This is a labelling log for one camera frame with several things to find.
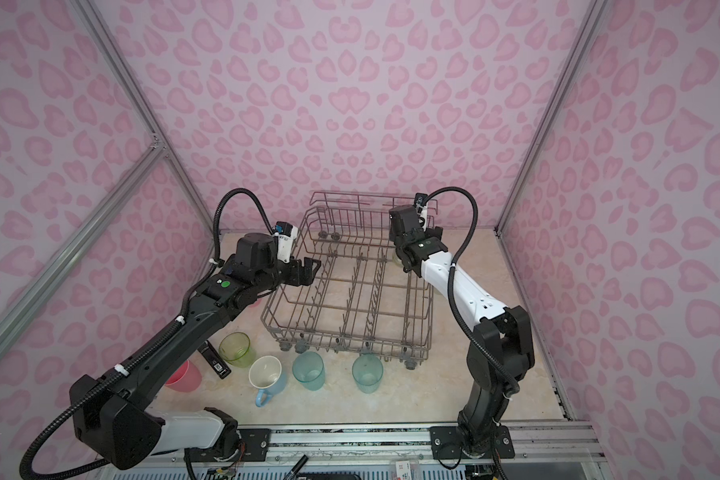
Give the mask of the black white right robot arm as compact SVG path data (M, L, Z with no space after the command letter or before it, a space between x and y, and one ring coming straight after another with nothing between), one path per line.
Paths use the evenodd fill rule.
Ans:
M390 240L403 269L447 299L469 340L466 363L473 380L457 417L456 444L443 444L433 454L443 460L461 454L496 462L512 454L502 418L520 381L535 365L530 317L524 308L494 298L464 271L443 243L442 229L424 226L422 212L416 206L392 208Z

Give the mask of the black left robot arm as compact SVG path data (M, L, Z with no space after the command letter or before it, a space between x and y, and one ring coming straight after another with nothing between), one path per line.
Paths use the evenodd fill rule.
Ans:
M200 283L179 316L123 362L98 378L84 375L70 389L78 440L120 470L156 453L200 450L207 458L237 459L237 421L214 407L185 414L149 406L159 390L217 331L280 286L309 286L320 261L278 258L278 239L247 234L221 270Z

